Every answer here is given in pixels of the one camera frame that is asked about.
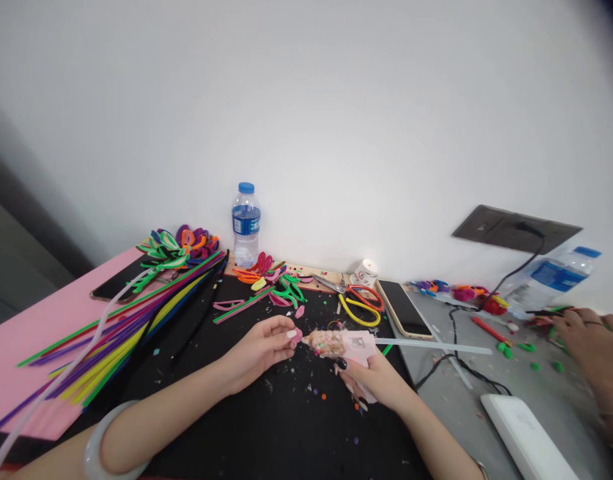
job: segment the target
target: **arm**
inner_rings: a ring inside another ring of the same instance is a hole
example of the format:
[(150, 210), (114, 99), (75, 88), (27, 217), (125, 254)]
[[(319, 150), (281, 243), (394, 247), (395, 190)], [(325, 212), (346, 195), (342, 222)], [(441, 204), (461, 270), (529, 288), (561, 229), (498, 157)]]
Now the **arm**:
[[(113, 420), (101, 443), (109, 473), (149, 461), (228, 395), (245, 389), (273, 364), (293, 356), (295, 325), (276, 316), (256, 324), (226, 355), (140, 401)], [(84, 430), (11, 478), (84, 479), (84, 449), (95, 427)]]
[(400, 416), (434, 479), (484, 478), (475, 461), (381, 353), (368, 359), (368, 368), (346, 360), (338, 360), (338, 365), (342, 369), (339, 370), (340, 377), (353, 390), (357, 400), (364, 396), (364, 392), (355, 380), (363, 383), (380, 403)]
[(554, 317), (553, 323), (593, 390), (607, 438), (613, 443), (613, 315), (567, 310), (564, 318)]

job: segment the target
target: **bottle cap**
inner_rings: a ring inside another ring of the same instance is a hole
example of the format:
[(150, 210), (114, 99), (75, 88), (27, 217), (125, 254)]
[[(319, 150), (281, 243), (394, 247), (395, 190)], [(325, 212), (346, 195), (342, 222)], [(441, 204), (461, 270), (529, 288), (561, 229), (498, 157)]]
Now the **bottle cap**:
[(583, 255), (586, 255), (587, 257), (591, 257), (591, 258), (597, 258), (599, 257), (602, 252), (597, 251), (597, 250), (593, 250), (587, 247), (577, 247), (575, 250), (573, 250), (577, 253), (581, 253)]
[(252, 193), (255, 193), (255, 185), (253, 185), (252, 183), (248, 183), (248, 182), (241, 182), (239, 184), (239, 192), (247, 193), (249, 195)]

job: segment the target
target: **wall socket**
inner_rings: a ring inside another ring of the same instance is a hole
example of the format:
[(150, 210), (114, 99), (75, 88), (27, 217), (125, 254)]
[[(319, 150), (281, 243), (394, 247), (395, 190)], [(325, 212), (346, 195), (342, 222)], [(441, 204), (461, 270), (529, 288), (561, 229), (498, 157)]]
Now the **wall socket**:
[(544, 248), (540, 252), (542, 255), (559, 247), (582, 230), (582, 227), (576, 227), (575, 225), (479, 205), (453, 232), (453, 236), (486, 243), (487, 245), (497, 245), (498, 247), (533, 253), (540, 247), (541, 240), (529, 232), (517, 230), (516, 225), (522, 221), (527, 222), (546, 235)]

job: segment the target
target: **plastic bottle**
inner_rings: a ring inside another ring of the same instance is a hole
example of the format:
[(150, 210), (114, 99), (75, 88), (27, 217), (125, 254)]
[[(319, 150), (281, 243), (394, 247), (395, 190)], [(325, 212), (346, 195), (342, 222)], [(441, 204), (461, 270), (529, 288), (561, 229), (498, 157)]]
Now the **plastic bottle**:
[(259, 218), (261, 211), (255, 198), (255, 185), (239, 184), (239, 195), (233, 206), (233, 232), (235, 233), (235, 263), (250, 268), (259, 254)]
[(593, 272), (593, 260), (601, 254), (597, 250), (577, 247), (572, 252), (545, 260), (506, 296), (508, 311), (519, 319), (533, 317), (526, 312), (542, 310), (551, 305), (553, 299), (589, 277)]

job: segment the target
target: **smartphone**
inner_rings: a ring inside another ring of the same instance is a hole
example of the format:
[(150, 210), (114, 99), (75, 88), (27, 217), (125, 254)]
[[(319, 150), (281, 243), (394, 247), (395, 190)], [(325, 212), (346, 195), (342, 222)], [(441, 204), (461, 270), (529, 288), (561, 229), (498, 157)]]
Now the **smartphone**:
[[(148, 255), (142, 255), (140, 258), (135, 260), (133, 263), (128, 265), (124, 270), (115, 274), (112, 278), (108, 279), (100, 286), (98, 286), (95, 290), (91, 292), (91, 298), (95, 300), (104, 300), (111, 301), (114, 296), (116, 296), (132, 279), (142, 273), (146, 268), (142, 267), (141, 264), (144, 263), (152, 263), (153, 258)], [(131, 300), (135, 293), (133, 293), (133, 289), (128, 289), (124, 294), (117, 300), (117, 303), (126, 303)]]
[(422, 339), (433, 338), (426, 322), (402, 285), (388, 280), (377, 280), (376, 285), (378, 293), (384, 299), (389, 317), (394, 320), (402, 335)]

